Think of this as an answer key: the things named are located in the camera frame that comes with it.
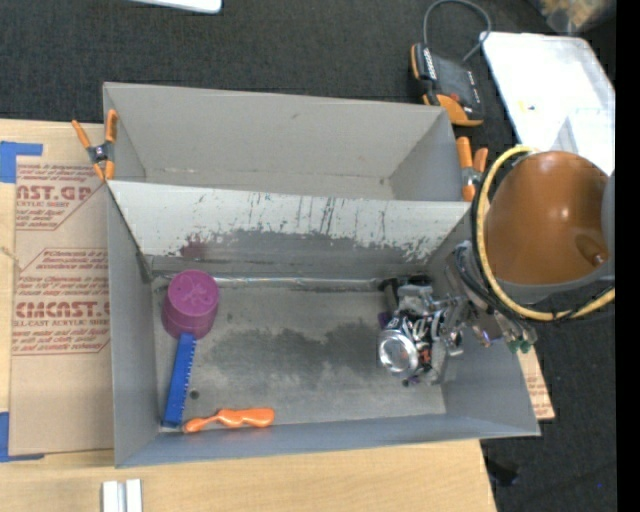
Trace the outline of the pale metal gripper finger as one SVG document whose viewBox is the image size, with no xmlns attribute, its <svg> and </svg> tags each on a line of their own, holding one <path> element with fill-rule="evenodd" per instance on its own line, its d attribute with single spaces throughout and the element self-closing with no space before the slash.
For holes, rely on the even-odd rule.
<svg viewBox="0 0 640 512">
<path fill-rule="evenodd" d="M 426 373 L 426 382 L 428 385 L 438 385 L 445 380 L 449 359 L 464 352 L 462 335 L 459 330 L 445 329 L 443 322 L 434 319 L 430 328 L 430 341 L 430 368 Z"/>
<path fill-rule="evenodd" d="M 462 296 L 437 297 L 430 285 L 406 284 L 397 290 L 398 306 L 401 311 L 438 311 L 464 304 Z"/>
</svg>

